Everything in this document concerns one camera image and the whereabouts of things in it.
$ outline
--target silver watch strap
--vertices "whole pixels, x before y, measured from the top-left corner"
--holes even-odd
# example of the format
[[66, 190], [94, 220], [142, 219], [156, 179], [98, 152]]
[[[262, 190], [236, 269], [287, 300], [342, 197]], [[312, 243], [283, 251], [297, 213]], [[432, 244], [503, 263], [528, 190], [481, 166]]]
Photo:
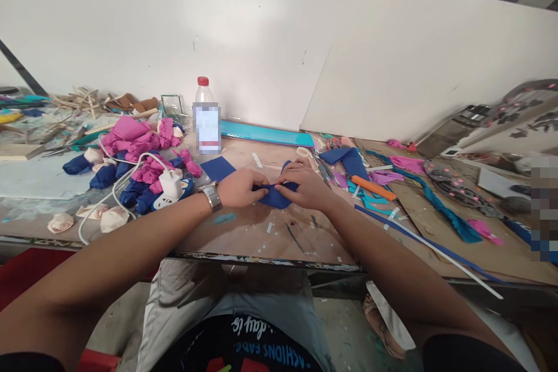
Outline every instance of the silver watch strap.
[[211, 210], [217, 212], [223, 207], [221, 204], [221, 199], [217, 194], [217, 187], [215, 185], [208, 185], [202, 189], [202, 192], [207, 196], [209, 205], [211, 205]]

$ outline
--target person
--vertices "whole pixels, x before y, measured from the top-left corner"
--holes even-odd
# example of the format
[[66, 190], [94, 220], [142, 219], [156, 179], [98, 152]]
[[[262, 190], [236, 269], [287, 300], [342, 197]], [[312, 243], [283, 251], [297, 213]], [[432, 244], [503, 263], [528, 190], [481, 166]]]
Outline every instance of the person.
[[[332, 192], [307, 159], [290, 163], [274, 183], [293, 203], [328, 217], [409, 330], [425, 371], [523, 370], [449, 284]], [[225, 208], [241, 208], [268, 193], [253, 191], [254, 185], [267, 184], [261, 173], [241, 169], [219, 183], [217, 193]], [[208, 198], [197, 193], [70, 257], [0, 313], [0, 369], [75, 370], [105, 310], [160, 263], [138, 372], [333, 370], [303, 271], [289, 269], [298, 276], [286, 281], [267, 271], [255, 280], [264, 290], [240, 289], [227, 285], [216, 264], [161, 263], [211, 214]]]

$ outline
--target red chair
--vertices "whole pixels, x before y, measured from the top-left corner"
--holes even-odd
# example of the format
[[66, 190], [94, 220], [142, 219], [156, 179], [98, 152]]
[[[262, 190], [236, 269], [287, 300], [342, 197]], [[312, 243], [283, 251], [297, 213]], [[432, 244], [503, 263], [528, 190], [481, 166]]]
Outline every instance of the red chair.
[[[0, 312], [74, 252], [29, 249], [0, 267]], [[115, 372], [120, 358], [85, 349], [77, 372]]]

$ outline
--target wristwatch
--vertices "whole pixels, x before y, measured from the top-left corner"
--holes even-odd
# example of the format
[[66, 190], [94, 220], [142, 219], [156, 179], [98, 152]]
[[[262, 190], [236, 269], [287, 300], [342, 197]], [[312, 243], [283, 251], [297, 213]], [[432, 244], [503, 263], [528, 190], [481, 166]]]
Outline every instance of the wristwatch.
[[217, 212], [223, 207], [221, 199], [217, 194], [217, 180], [204, 186], [200, 186], [198, 188], [198, 192], [203, 192], [207, 196], [209, 205], [211, 205], [211, 210], [213, 212]]

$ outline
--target t-shirt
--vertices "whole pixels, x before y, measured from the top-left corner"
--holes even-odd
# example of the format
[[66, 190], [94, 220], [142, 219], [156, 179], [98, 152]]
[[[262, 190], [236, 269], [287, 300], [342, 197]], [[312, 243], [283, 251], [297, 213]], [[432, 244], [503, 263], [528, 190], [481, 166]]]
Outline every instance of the t-shirt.
[[[525, 371], [505, 353], [475, 338], [438, 334], [423, 347], [425, 372]], [[39, 353], [0, 356], [0, 370], [64, 372], [60, 361]], [[210, 317], [181, 336], [152, 372], [322, 371], [302, 346], [265, 320], [246, 314]]]

